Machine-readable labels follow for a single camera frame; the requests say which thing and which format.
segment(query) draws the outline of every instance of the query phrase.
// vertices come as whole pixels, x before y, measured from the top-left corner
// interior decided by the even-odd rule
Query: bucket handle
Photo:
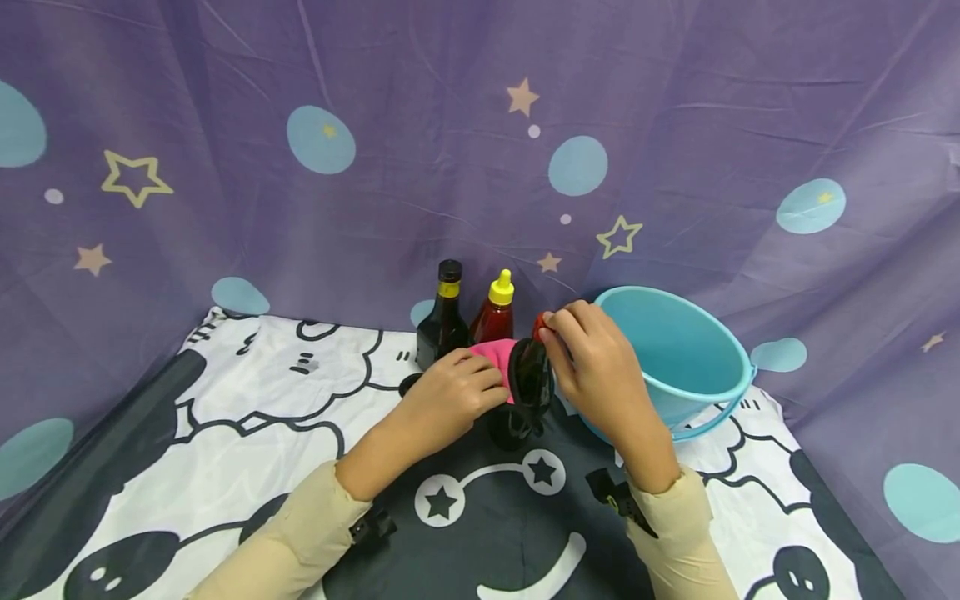
[[[713,419],[707,421],[702,425],[697,425],[692,429],[684,429],[683,431],[673,432],[673,441],[674,442],[686,442],[687,440],[692,440],[694,438],[699,438],[705,433],[709,432],[711,429],[722,423],[727,417],[729,417],[734,410],[736,410],[737,405],[740,403],[740,400],[747,395],[747,392],[750,390],[751,384],[754,383],[754,378],[756,377],[756,365],[751,365],[753,367],[750,373],[750,381],[747,383],[747,389],[743,391],[743,396],[737,398],[736,400],[731,400],[727,402],[727,406],[720,411],[720,414],[714,417]]]

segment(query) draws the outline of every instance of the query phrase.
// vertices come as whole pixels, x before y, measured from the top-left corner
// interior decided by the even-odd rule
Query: person's left hand
[[[434,363],[406,396],[337,465],[357,500],[372,500],[417,461],[453,444],[510,397],[488,359],[459,348]]]

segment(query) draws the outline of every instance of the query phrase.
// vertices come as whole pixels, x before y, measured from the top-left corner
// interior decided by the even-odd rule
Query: hand
[[[680,477],[673,440],[623,332],[603,309],[583,300],[547,313],[544,322],[540,338],[564,395],[613,442],[642,490],[669,490]]]
[[[453,444],[510,392],[503,374],[459,348],[434,363],[393,411],[337,464],[354,499],[372,500],[417,461]]]

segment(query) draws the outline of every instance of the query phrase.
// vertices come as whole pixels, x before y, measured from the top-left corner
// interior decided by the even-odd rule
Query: yellow label
[[[456,281],[455,283],[441,281],[440,287],[437,288],[437,294],[440,294],[441,298],[456,298],[460,296],[460,281]]]

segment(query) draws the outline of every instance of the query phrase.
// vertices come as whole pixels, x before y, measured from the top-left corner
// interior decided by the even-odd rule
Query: plastic squeeze bottle
[[[459,260],[440,263],[437,297],[433,310],[417,326],[417,365],[424,371],[451,350],[470,345],[467,323],[460,316],[460,279],[464,266]]]
[[[470,337],[475,344],[514,337],[514,284],[509,269],[490,284],[490,293],[470,326]]]

